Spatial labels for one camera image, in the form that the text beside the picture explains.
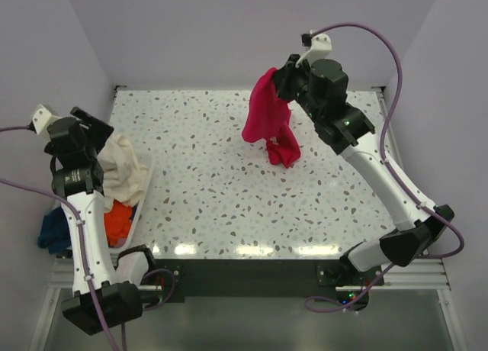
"crumpled red fabric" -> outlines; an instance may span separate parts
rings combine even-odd
[[[275,71],[276,68],[269,69],[252,90],[242,138],[248,143],[265,139],[269,162],[290,168],[300,158],[300,147],[290,129],[288,103],[276,96],[275,84],[271,80]]]

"speckled surface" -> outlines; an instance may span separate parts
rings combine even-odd
[[[292,103],[302,157],[272,166],[242,140],[250,91],[119,91],[111,124],[156,166],[133,245],[156,258],[339,258],[393,229],[362,177]],[[375,92],[349,92],[380,130]]]

